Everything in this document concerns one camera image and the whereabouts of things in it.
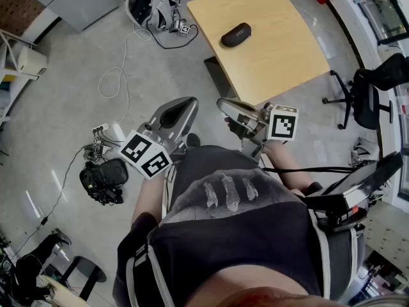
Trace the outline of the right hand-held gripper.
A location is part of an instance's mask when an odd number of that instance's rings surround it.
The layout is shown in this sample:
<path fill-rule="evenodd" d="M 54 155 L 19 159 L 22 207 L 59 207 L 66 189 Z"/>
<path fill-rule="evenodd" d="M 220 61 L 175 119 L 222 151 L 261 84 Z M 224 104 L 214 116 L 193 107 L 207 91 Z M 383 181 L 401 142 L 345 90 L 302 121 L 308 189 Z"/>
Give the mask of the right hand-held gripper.
<path fill-rule="evenodd" d="M 242 140 L 241 152 L 260 159 L 267 141 L 294 141 L 298 123 L 298 109 L 267 102 L 263 108 L 233 98 L 219 98 L 217 107 L 228 118 L 231 132 Z"/>

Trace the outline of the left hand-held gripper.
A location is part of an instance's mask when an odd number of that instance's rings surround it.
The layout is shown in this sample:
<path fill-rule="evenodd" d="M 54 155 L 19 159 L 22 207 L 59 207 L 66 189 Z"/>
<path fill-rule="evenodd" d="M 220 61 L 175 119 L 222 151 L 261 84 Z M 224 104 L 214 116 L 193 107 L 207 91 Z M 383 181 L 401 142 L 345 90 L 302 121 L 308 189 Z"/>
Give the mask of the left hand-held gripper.
<path fill-rule="evenodd" d="M 184 158 L 187 152 L 184 138 L 198 111 L 197 98 L 182 97 L 160 106 L 150 121 L 128 135 L 118 125 L 118 155 L 144 178 L 154 178 Z"/>

